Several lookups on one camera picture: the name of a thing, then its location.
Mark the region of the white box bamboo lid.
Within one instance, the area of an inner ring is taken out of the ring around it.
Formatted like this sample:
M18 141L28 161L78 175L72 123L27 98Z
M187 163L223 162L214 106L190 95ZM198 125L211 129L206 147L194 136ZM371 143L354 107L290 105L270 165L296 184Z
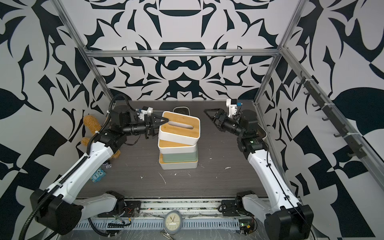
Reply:
M197 117L165 111L162 117L169 121L159 128L159 139L193 146L201 137L201 121Z
M158 139L158 148L162 154L186 154L194 153L197 150L197 144L191 146Z
M193 161L189 162L164 162L164 155L160 154L159 164L163 170L185 170L185 169L195 169L198 166L199 158L196 158Z

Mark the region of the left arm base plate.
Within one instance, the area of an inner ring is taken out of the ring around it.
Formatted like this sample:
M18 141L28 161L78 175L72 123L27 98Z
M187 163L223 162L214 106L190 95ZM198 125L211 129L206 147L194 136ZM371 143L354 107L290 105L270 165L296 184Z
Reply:
M119 203L111 212L98 214L99 218L113 218L119 216L122 218L135 217L141 212L141 201L125 200Z

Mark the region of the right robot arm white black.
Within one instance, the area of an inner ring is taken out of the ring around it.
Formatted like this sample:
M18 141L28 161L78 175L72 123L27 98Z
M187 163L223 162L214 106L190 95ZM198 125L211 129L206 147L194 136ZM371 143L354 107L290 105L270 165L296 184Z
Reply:
M270 240L307 240L312 233L314 213L302 205L277 170L266 143L267 132L257 114L243 110L230 117L223 109L205 109L204 113L221 132L237 136L237 143L254 168L268 195L265 204L256 194L241 193L242 208L264 223Z

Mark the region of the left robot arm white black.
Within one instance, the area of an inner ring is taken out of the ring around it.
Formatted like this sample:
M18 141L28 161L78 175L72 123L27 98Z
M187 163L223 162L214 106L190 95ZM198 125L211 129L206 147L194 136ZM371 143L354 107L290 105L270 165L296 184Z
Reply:
M77 196L88 180L104 162L110 159L128 136L154 136L155 130L169 120L153 114L150 109L137 113L138 120L126 111L109 110L106 123L91 138L86 153L46 190L37 189L30 197L33 212L24 224L19 238L25 238L32 220L44 225L55 234L66 235L84 219L108 213L124 213L125 197L108 191L98 197L78 201Z

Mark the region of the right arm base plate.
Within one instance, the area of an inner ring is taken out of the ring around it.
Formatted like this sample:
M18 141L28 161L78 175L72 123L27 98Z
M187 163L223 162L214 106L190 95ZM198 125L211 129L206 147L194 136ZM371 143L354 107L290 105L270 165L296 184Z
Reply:
M217 210L224 217L257 217L264 212L261 206L253 202L244 204L242 198L222 200Z

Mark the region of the white box bamboo lid front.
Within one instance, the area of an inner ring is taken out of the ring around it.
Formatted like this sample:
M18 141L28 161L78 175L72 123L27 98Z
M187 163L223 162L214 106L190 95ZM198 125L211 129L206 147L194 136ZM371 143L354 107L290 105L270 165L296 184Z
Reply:
M196 158L193 161L189 162L164 162L164 155L160 154L159 164L163 170L185 170L185 169L195 169L198 166L199 158Z

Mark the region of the green tissue box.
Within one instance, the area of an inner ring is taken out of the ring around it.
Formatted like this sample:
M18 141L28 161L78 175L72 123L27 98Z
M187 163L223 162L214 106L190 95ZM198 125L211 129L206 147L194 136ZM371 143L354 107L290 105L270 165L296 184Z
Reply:
M160 159L164 163L185 163L198 161L198 151L193 153L161 154Z

